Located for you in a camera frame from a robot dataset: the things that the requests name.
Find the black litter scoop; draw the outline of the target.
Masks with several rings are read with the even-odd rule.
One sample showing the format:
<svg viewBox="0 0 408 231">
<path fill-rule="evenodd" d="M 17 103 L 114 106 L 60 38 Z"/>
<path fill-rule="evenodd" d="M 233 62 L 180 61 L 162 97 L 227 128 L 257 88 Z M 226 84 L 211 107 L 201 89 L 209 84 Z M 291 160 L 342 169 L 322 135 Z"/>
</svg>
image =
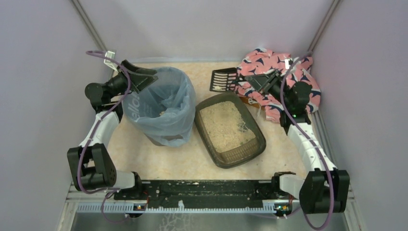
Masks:
<svg viewBox="0 0 408 231">
<path fill-rule="evenodd" d="M 212 92 L 235 91 L 244 78 L 238 75 L 236 67 L 213 70 L 209 90 Z"/>
</svg>

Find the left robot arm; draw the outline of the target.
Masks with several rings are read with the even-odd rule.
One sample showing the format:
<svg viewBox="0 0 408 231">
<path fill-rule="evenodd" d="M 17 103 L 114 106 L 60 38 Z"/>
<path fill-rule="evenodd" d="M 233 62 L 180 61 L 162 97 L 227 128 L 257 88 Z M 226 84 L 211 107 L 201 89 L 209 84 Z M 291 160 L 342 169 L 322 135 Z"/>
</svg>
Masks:
<svg viewBox="0 0 408 231">
<path fill-rule="evenodd" d="M 118 73 L 105 83 L 89 83 L 85 95 L 95 111 L 95 121 L 79 146 L 67 152 L 75 188 L 86 194 L 107 191 L 135 191 L 142 181 L 136 172 L 118 171 L 107 151 L 113 132 L 123 117 L 122 101 L 130 93 L 140 93 L 157 79 L 157 71 L 122 61 Z"/>
</svg>

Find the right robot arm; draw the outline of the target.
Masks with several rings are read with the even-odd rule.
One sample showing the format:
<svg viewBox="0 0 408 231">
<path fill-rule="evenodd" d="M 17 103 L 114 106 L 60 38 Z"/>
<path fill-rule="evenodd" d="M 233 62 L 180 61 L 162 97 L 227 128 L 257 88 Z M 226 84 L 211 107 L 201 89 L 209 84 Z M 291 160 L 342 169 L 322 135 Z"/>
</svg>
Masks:
<svg viewBox="0 0 408 231">
<path fill-rule="evenodd" d="M 306 214 L 344 212 L 350 177 L 346 170 L 339 170 L 327 157 L 313 132 L 306 110 L 313 92 L 312 85 L 297 81 L 289 87 L 283 83 L 285 78 L 278 71 L 244 79 L 260 94 L 271 95 L 284 104 L 280 125 L 295 144 L 308 171 L 305 179 L 292 172 L 275 173 L 272 183 L 277 193 L 298 199 Z"/>
</svg>

